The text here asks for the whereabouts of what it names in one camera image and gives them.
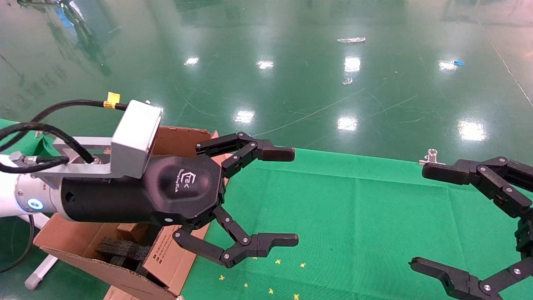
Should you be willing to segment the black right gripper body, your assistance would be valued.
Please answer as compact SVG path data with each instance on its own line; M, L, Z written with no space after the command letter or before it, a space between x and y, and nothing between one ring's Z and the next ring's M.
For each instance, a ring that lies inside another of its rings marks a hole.
M516 251L521 255L533 255L533 222L521 219L517 223Z

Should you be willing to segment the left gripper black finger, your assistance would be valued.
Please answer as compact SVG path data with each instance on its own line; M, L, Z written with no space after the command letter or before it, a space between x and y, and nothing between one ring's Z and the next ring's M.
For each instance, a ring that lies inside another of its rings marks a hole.
M223 135L200 142L196 154L210 158L225 154L231 156L221 163L222 177L231 178L254 160L291 162L295 149L275 146L269 139L255 139L244 132Z
M212 220L217 220L223 230L230 235L234 241L232 247L224 250L193 236L194 228L190 224L182 225L176 230L173 239L183 249L226 268L232 268L246 258L265 258L273 247L295 247L299 243L297 234L258 233L248 235L221 206L213 210Z

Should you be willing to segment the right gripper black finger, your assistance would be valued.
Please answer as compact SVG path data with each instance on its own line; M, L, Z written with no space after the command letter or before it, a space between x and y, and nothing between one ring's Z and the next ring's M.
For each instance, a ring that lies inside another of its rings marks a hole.
M446 294L457 300L502 300L500 292L533 274L531 257L484 280L458 268L421 257L413 258L409 265L413 271L438 279Z
M472 185L511 218L532 219L532 201L518 189L533 190L533 168L505 157L459 159L453 165L425 163L422 176L439 182Z

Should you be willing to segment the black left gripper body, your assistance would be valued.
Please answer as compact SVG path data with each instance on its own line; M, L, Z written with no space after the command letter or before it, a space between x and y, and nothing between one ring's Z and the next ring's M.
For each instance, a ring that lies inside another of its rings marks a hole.
M206 155L154 156L140 179L63 178L62 215L76 222L201 228L224 201L221 167Z

